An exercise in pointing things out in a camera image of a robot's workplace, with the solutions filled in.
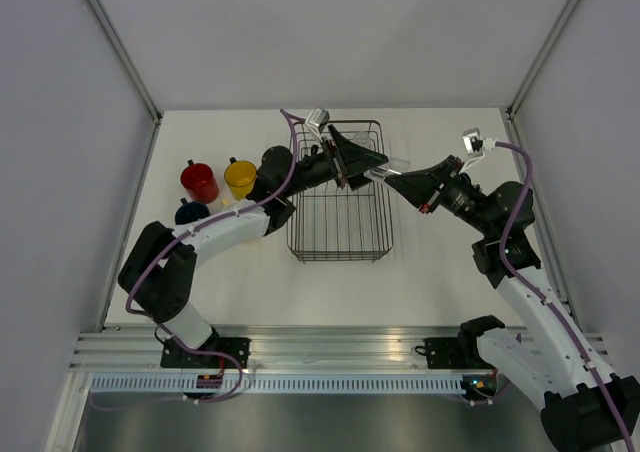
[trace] white table surface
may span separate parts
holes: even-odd
[[[306,111],[293,113],[305,114]],[[479,127],[506,140],[498,109],[331,110],[333,119],[375,119],[382,125],[388,155],[432,166],[449,154],[464,157],[461,134]],[[173,216],[186,197],[179,181],[188,159],[212,166],[221,196],[230,197],[223,172],[228,159],[259,163],[270,146],[288,144],[288,128],[276,110],[167,112],[147,173],[126,246],[143,227]],[[486,193],[518,180],[511,153],[497,150],[471,169]],[[444,209],[422,215],[392,194],[394,247],[371,262],[299,262],[288,250],[284,228],[232,248],[200,264],[191,301],[213,324],[326,326],[457,326],[493,314],[522,325],[488,280],[476,270],[471,244],[478,232]],[[533,233],[530,238],[537,248]],[[106,322],[146,323],[125,312],[125,292],[116,286]]]

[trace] cup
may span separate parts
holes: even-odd
[[[180,199],[180,202],[182,205],[174,217],[176,225],[190,224],[210,215],[209,208],[201,202],[187,202],[187,199]]]
[[[180,174],[180,183],[194,201],[210,204],[220,193],[213,170],[207,164],[194,164],[193,160],[187,163],[189,166]]]
[[[256,166],[247,160],[229,159],[229,166],[224,171],[224,181],[236,200],[244,199],[253,190],[258,170]]]

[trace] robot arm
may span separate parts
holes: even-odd
[[[463,138],[471,162],[484,155],[483,142],[495,146],[477,129]],[[558,450],[590,450],[622,439],[622,427],[633,432],[640,413],[640,385],[635,377],[621,379],[614,373],[553,291],[524,232],[535,220],[531,190],[521,197],[523,186],[506,182],[485,195],[465,173],[468,165],[449,156],[429,169],[406,174],[378,169],[371,176],[420,212],[442,206],[483,235],[472,245],[478,271],[509,302],[541,351],[541,357],[534,356],[489,316],[461,326],[458,340],[469,361],[492,364],[524,392]],[[503,236],[505,228],[509,231]]]
[[[330,180],[335,180],[339,187],[348,185],[355,190],[370,182],[364,172],[388,162],[385,155],[351,142],[333,125],[327,125],[328,113],[325,112],[317,122],[318,114],[310,117],[314,123],[309,124],[308,119],[307,125],[318,131],[319,144],[295,164],[290,181],[278,197],[265,202],[273,191],[284,185],[291,168],[293,156],[282,146],[271,147],[264,153],[254,188],[246,200],[234,205],[235,214],[223,211],[174,228],[153,222],[144,228],[129,254],[118,276],[118,284],[131,294],[158,255],[177,238],[186,237],[172,247],[164,263],[155,265],[138,285],[134,300],[145,315],[190,349],[218,350],[219,345],[216,330],[189,302],[198,264],[236,244],[278,230],[295,211],[288,200],[292,195]],[[319,132],[325,125],[329,134],[321,138]],[[238,213],[242,209],[250,210]],[[211,225],[200,230],[199,226],[205,222]]]

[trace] metal frame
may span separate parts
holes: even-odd
[[[109,47],[111,48],[115,58],[120,63],[122,70],[129,78],[131,85],[133,86],[134,90],[140,97],[140,100],[147,109],[151,120],[153,120],[156,125],[159,124],[160,119],[162,118],[162,113],[151,97],[151,94],[149,94],[149,90],[147,89],[142,80],[142,77],[133,64],[129,53],[127,52],[127,49],[125,49],[124,44],[122,43],[122,39],[120,39],[120,36],[116,32],[116,29],[114,28],[113,23],[111,22],[111,19],[107,14],[107,11],[102,5],[102,2],[100,0],[83,1],[89,9],[89,12],[93,16],[94,20],[98,24],[100,32],[102,32],[102,35],[107,41],[107,44],[109,44]]]
[[[221,336],[251,339],[247,370],[269,374],[419,374],[478,375],[486,370],[429,370],[424,356],[413,349],[426,337],[455,337],[457,327],[216,327]],[[162,344],[153,325],[107,327],[80,335],[71,360],[72,373],[171,374],[161,369]],[[524,328],[510,328],[514,337],[540,355]],[[605,344],[598,334],[586,334],[592,348],[605,359]],[[202,370],[202,373],[215,373]]]
[[[111,303],[112,293],[115,289],[116,281],[118,279],[118,268],[120,267],[120,264],[122,263],[122,259],[124,257],[127,240],[129,239],[129,234],[131,233],[131,226],[133,225],[133,219],[136,215],[138,202],[140,202],[140,195],[142,194],[142,188],[147,177],[149,164],[151,164],[153,149],[156,145],[156,140],[158,139],[158,132],[160,131],[161,125],[162,118],[160,118],[160,120],[156,122],[156,125],[153,128],[153,132],[149,135],[148,143],[145,149],[144,160],[142,161],[140,169],[136,174],[137,179],[135,189],[128,204],[125,222],[122,226],[122,229],[120,230],[120,234],[118,237],[118,248],[116,249],[113,258],[111,259],[111,264],[109,265],[107,283],[101,293],[100,309],[94,322],[94,330],[102,329],[102,326],[104,325],[104,322],[107,318],[107,313],[109,312],[109,304]]]
[[[560,10],[560,14],[556,18],[551,30],[547,34],[547,37],[544,39],[540,50],[536,54],[533,59],[533,63],[529,67],[527,74],[525,75],[524,80],[520,84],[518,91],[516,92],[513,101],[511,102],[511,106],[509,107],[509,114],[513,117],[518,110],[522,107],[523,102],[527,98],[531,87],[535,83],[536,79],[540,75],[540,72],[544,68],[547,60],[549,59],[553,49],[558,44],[560,38],[564,34],[571,17],[578,9],[578,6],[582,0],[566,0],[564,3],[562,10]]]

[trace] cable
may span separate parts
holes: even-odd
[[[531,185],[533,184],[533,160],[531,159],[531,156],[527,153],[526,150],[524,150],[523,148],[518,147],[516,145],[512,145],[512,144],[509,144],[507,142],[496,142],[496,147],[502,147],[504,149],[509,149],[509,150],[511,150],[513,152],[518,153],[519,155],[522,156],[522,158],[524,159],[524,161],[526,163],[526,166],[527,166],[527,171],[526,171],[526,174],[525,174],[525,180],[524,180],[524,184],[522,186],[522,190],[520,191],[520,195],[518,196],[518,200],[516,201],[516,205],[514,206],[513,211],[511,212],[511,215],[509,216],[509,219],[507,220],[507,225],[505,226],[504,230],[502,231],[502,237],[500,237],[500,249],[499,249],[500,250],[500,259],[502,260],[502,263],[507,268],[507,270],[514,277],[516,277],[525,287],[527,287],[531,292],[533,292],[536,295],[536,297],[538,297],[540,300],[542,300],[544,302],[544,301],[546,301],[547,296],[538,287],[536,287],[531,282],[529,282],[529,280],[527,280],[526,277],[524,277],[520,272],[518,272],[515,269],[515,267],[513,267],[511,265],[511,263],[509,262],[509,259],[507,258],[507,254],[506,254],[507,239],[509,238],[509,234],[511,232],[511,228],[513,227],[513,224],[515,223],[516,218],[518,217],[518,214],[520,213],[520,209],[522,208],[522,204],[524,203],[524,201],[525,201],[525,199],[527,197],[527,193],[529,192],[529,189],[531,188]],[[589,353],[587,352],[587,350],[585,349],[584,345],[582,344],[582,341],[579,339],[579,337],[577,336],[577,334],[573,330],[573,327],[571,327],[571,324],[569,323],[569,321],[560,312],[560,309],[558,309],[558,307],[556,307],[556,305],[553,302],[549,303],[548,306],[549,306],[549,309],[551,310],[551,312],[553,313],[553,315],[556,316],[556,318],[558,319],[560,324],[564,327],[564,329],[566,330],[567,334],[569,334],[569,337],[571,338],[571,341],[573,342],[573,344],[578,349],[578,352],[580,352],[580,355],[582,356],[582,359],[585,361],[585,365],[587,366],[587,368],[591,372],[591,375],[593,376],[596,384],[598,384],[598,388],[600,389],[600,392],[602,392],[602,396],[604,397],[604,400],[607,403],[607,406],[609,407],[609,410],[611,411],[611,414],[613,415],[613,418],[615,419],[618,428],[620,429],[620,433],[622,434],[622,438],[624,440],[624,443],[627,446],[627,450],[629,452],[635,452],[635,448],[633,446],[633,442],[631,441],[631,435],[629,434],[629,431],[627,430],[627,426],[625,425],[624,420],[622,419],[622,416],[620,415],[620,412],[618,411],[618,408],[616,407],[616,404],[613,402],[613,398],[611,397],[611,394],[607,390],[607,387],[605,386],[604,381],[602,380],[602,377],[600,376],[600,373],[595,368],[589,367],[589,362],[590,362]]]
[[[153,336],[156,338],[156,340],[157,340],[158,342],[160,342],[162,345],[164,345],[164,342],[165,342],[165,341],[164,341],[164,340],[162,340],[160,337],[158,337],[158,329],[159,329],[159,328],[160,328],[160,327],[157,327],[157,326],[156,326],[156,329],[153,331]]]

